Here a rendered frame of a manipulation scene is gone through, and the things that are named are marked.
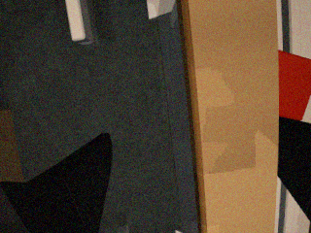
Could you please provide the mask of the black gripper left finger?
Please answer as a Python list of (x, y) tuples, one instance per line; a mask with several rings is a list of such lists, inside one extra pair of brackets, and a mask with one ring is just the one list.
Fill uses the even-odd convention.
[(26, 183), (0, 183), (0, 233), (99, 233), (112, 171), (102, 133)]

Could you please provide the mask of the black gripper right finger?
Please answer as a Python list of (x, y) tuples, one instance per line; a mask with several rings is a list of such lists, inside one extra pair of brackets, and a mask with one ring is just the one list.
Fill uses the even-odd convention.
[(311, 221), (311, 123), (279, 116), (277, 176)]

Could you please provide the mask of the red cube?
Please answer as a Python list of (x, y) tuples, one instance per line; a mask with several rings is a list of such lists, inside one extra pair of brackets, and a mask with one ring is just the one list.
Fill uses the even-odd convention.
[(311, 95), (311, 59), (279, 50), (279, 117), (303, 120)]

